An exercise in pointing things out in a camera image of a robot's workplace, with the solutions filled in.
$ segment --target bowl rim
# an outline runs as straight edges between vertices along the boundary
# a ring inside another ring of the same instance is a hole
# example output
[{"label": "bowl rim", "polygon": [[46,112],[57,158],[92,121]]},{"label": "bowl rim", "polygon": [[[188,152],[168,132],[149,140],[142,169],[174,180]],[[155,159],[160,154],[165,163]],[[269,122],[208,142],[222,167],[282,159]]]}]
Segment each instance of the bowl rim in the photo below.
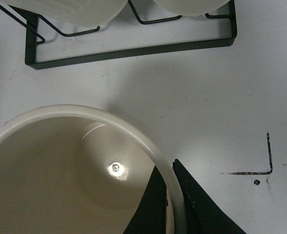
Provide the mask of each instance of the bowl rim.
[{"label": "bowl rim", "polygon": [[184,196],[175,173],[165,155],[143,132],[109,112],[82,105],[66,104],[40,107],[23,113],[5,123],[0,128],[0,145],[7,137],[23,127],[40,120],[54,117],[82,117],[95,120],[113,127],[133,139],[150,157],[165,181],[173,206],[175,233],[186,233],[187,225]]}]

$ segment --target black plastic object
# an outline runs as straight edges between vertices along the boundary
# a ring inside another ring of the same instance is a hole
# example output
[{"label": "black plastic object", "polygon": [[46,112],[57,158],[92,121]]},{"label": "black plastic object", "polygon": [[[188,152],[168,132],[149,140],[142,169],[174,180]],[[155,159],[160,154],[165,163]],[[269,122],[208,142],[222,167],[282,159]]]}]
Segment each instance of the black plastic object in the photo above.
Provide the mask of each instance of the black plastic object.
[{"label": "black plastic object", "polygon": [[184,194],[188,234],[246,234],[215,204],[178,159],[173,169]]},{"label": "black plastic object", "polygon": [[166,185],[154,167],[138,209],[123,234],[165,234],[166,202]]},{"label": "black plastic object", "polygon": [[[140,19],[135,9],[135,6],[131,2],[131,0],[128,0],[128,4],[130,5],[137,21],[140,24],[149,25],[153,23],[162,23],[162,22],[168,22],[172,20],[178,20],[181,18],[181,16],[176,16],[176,17],[170,17],[166,19],[143,21]],[[65,33],[62,33],[59,29],[57,29],[54,25],[52,25],[46,18],[44,18],[41,15],[29,12],[29,11],[24,11],[21,9],[17,10],[17,8],[14,8],[15,11],[17,11],[20,15],[22,15],[27,20],[27,24],[25,24],[21,20],[19,20],[17,17],[15,17],[13,14],[11,14],[9,11],[7,11],[5,8],[3,8],[1,5],[0,5],[0,10],[8,14],[10,17],[12,17],[14,20],[16,20],[18,23],[20,23],[27,29],[26,30],[27,31],[26,32],[26,46],[25,46],[25,64],[38,70],[38,69],[73,65],[73,64],[79,64],[79,63],[85,63],[85,62],[107,60],[107,59],[117,59],[117,58],[159,54],[159,53],[167,53],[167,52],[175,52],[175,51],[231,46],[234,43],[235,38],[237,36],[237,21],[236,21],[236,11],[235,11],[234,0],[230,0],[227,4],[229,7],[228,15],[212,16],[212,15],[206,14],[205,16],[209,19],[229,19],[230,26],[231,26],[231,37],[228,37],[228,38],[201,40],[201,41],[192,41],[192,42],[180,42],[180,43],[174,43],[174,44],[165,44],[165,45],[148,46],[148,47],[141,47],[141,48],[134,48],[134,49],[117,50],[117,51],[110,51],[110,52],[91,54],[91,55],[85,55],[85,56],[77,56],[77,57],[71,57],[71,58],[65,58],[65,59],[62,58],[62,59],[43,61],[43,62],[36,61],[36,47],[40,46],[39,44],[42,44],[45,42],[44,38],[37,33],[39,18],[42,19],[44,22],[46,22],[59,34],[65,37],[73,37],[73,36],[79,36],[79,35],[83,35],[87,33],[95,33],[99,31],[100,27],[97,27],[96,29],[84,31],[84,32],[65,34]]]}]

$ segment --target black wire rack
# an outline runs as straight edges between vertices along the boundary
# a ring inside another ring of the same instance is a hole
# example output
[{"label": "black wire rack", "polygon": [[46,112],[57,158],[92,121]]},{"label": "black wire rack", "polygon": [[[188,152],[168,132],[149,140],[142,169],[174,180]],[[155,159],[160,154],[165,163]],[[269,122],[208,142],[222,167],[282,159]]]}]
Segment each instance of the black wire rack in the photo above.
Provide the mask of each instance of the black wire rack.
[{"label": "black wire rack", "polygon": [[[130,8],[132,9],[137,21],[142,25],[169,22],[173,20],[179,20],[182,17],[182,16],[175,16],[175,17],[170,17],[170,18],[165,18],[165,19],[144,21],[139,17],[139,14],[131,0],[128,0],[128,4]],[[17,18],[14,14],[12,14],[10,11],[8,11],[6,8],[4,8],[1,5],[0,5],[0,10],[2,10],[4,13],[9,15],[16,22],[18,22],[19,24],[21,24],[23,27],[27,29],[26,30],[26,45],[25,45],[25,64],[36,70],[40,70],[40,69],[46,69],[46,68],[52,68],[52,67],[60,67],[60,66],[80,64],[80,63],[86,63],[86,62],[108,60],[108,59],[118,59],[118,58],[141,56],[141,55],[151,55],[151,54],[160,54],[160,53],[168,53],[168,52],[176,52],[176,51],[231,46],[237,37],[237,21],[236,21],[236,11],[235,11],[234,0],[230,0],[227,4],[229,8],[229,14],[226,14],[226,15],[206,14],[205,15],[208,19],[212,19],[212,20],[229,19],[230,28],[231,28],[231,36],[227,38],[198,40],[198,41],[192,41],[192,42],[179,42],[179,43],[147,46],[147,47],[140,47],[140,48],[133,48],[133,49],[115,50],[115,51],[104,52],[104,53],[75,56],[75,57],[70,57],[70,58],[65,58],[65,59],[61,58],[61,59],[41,61],[41,62],[38,62],[36,60],[37,46],[40,46],[41,44],[45,43],[46,40],[42,35],[38,33],[39,19],[44,21],[47,25],[49,25],[52,29],[54,29],[57,33],[59,33],[63,37],[76,37],[80,35],[96,33],[100,30],[100,27],[98,26],[97,28],[92,29],[92,30],[66,34],[62,32],[61,30],[59,30],[55,25],[53,25],[48,19],[46,19],[42,15],[10,6],[14,11],[16,11],[19,15],[21,15],[24,19],[26,19],[26,23],[24,23],[22,20]]]}]

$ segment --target black dot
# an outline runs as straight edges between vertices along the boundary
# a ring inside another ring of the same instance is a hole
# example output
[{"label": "black dot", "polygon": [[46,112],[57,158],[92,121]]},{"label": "black dot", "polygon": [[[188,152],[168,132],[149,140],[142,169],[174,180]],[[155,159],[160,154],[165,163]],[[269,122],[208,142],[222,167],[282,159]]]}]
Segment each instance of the black dot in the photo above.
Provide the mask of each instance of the black dot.
[{"label": "black dot", "polygon": [[254,181],[254,184],[255,185],[259,185],[261,182],[258,180],[258,179],[256,179],[255,181]]}]

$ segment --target dish drying rack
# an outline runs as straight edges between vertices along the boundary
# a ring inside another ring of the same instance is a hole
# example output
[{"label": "dish drying rack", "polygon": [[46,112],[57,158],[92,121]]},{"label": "dish drying rack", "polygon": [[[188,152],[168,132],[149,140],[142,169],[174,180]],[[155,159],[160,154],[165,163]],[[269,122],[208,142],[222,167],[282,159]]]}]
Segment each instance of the dish drying rack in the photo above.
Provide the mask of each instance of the dish drying rack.
[{"label": "dish drying rack", "polygon": [[[169,17],[164,19],[156,19],[156,20],[149,20],[144,21],[140,18],[136,7],[134,6],[131,0],[128,0],[128,5],[130,6],[134,16],[139,24],[142,27],[147,27],[147,25],[157,24],[157,23],[164,23],[174,20],[179,20],[182,16],[175,16]],[[15,12],[21,15],[24,19],[26,19],[26,23],[12,14],[9,10],[4,8],[0,5],[0,10],[4,13],[9,15],[19,24],[26,28],[26,45],[25,45],[25,64],[36,69],[46,69],[52,67],[59,67],[59,66],[67,66],[73,64],[80,64],[86,62],[94,62],[100,60],[108,60],[108,59],[118,59],[118,58],[125,58],[125,57],[133,57],[133,56],[141,56],[141,55],[151,55],[151,54],[159,54],[159,53],[167,53],[167,52],[176,52],[176,51],[185,51],[185,50],[196,50],[196,49],[206,49],[206,48],[214,48],[214,47],[225,47],[231,46],[235,38],[237,36],[237,22],[236,22],[236,11],[235,11],[235,4],[234,0],[230,0],[228,3],[229,14],[225,15],[210,15],[205,14],[206,18],[211,20],[220,20],[220,19],[228,19],[231,29],[231,36],[226,38],[219,38],[219,39],[208,39],[208,40],[197,40],[197,41],[190,41],[190,42],[178,42],[178,43],[170,43],[170,44],[163,44],[163,45],[154,45],[154,46],[144,46],[132,49],[121,49],[121,50],[113,50],[109,52],[101,52],[89,55],[82,55],[82,56],[73,56],[70,58],[60,58],[60,59],[53,59],[53,60],[46,60],[46,61],[37,61],[36,52],[37,47],[41,46],[42,44],[46,43],[45,38],[38,33],[39,27],[39,20],[45,22],[49,27],[55,30],[58,34],[63,37],[77,37],[86,34],[96,33],[100,30],[100,26],[96,27],[95,29],[81,31],[77,33],[66,34],[58,29],[54,24],[52,24],[48,19],[44,16],[29,12],[26,10],[22,10],[13,6],[10,6]]]}]

